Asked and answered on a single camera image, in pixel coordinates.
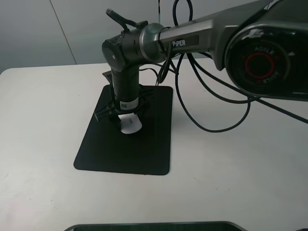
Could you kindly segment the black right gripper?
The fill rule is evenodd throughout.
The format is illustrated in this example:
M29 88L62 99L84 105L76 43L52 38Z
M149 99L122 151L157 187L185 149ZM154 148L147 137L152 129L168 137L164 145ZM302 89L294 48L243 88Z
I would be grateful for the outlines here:
M138 106L134 109L125 111L116 106L115 101L110 101L99 109L95 109L96 120L101 120L104 117L108 117L109 121L115 126L117 130L121 130L121 119L119 115L126 114L144 114L147 110L147 101L141 100Z

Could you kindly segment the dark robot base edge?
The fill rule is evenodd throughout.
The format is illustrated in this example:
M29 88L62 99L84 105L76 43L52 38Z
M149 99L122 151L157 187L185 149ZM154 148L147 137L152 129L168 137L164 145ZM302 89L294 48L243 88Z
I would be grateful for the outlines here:
M228 221L79 224L67 231L243 231L244 228Z

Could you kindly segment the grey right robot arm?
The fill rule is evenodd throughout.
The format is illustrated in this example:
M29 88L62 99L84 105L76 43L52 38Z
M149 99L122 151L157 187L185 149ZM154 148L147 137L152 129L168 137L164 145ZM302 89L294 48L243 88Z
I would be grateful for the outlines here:
M146 92L139 84L139 68L161 63L156 75L162 83L176 55L187 56L195 73L202 70L193 58L211 58L225 69L245 104L263 98L308 99L308 3L305 0L257 0L184 24L165 27L134 22L108 9L106 14L122 26L119 35L102 44L111 67L106 75L111 101L94 113L120 127L120 116L147 108Z

